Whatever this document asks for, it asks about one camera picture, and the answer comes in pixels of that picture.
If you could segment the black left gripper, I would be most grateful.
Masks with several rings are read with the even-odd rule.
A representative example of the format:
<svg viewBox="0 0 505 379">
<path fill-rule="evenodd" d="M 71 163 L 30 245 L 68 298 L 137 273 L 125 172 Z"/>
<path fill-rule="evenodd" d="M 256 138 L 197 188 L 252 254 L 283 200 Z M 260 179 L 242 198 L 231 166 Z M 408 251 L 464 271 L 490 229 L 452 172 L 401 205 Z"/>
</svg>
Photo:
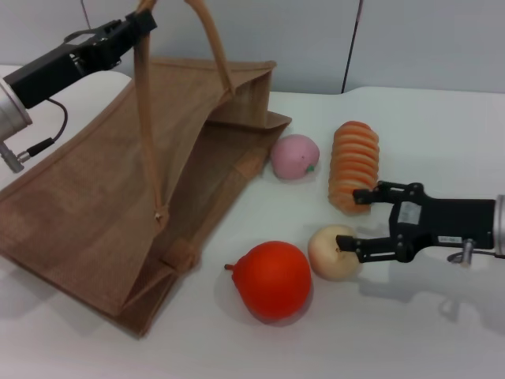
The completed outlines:
<svg viewBox="0 0 505 379">
<path fill-rule="evenodd" d="M 113 69 L 155 28 L 155 19 L 146 9 L 128 14 L 124 20 L 73 32 L 62 45 L 7 75 L 4 81 L 24 107 L 31 109 L 90 73 Z"/>
</svg>

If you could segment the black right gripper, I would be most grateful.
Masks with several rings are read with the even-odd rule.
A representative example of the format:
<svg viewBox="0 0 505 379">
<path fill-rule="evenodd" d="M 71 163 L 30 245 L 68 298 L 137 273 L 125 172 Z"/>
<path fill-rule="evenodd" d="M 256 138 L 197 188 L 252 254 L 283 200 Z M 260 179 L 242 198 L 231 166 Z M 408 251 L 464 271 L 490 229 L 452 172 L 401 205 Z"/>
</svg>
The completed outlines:
<svg viewBox="0 0 505 379">
<path fill-rule="evenodd" d="M 421 250 L 433 246 L 463 248 L 467 242 L 472 242 L 476 249 L 496 247 L 494 200 L 434 198 L 427 195 L 418 182 L 379 181 L 372 189 L 354 189 L 352 195 L 356 205 L 393 204 L 389 218 L 390 237 L 336 236 L 339 249 L 356 253 L 362 264 L 409 263 Z"/>
</svg>

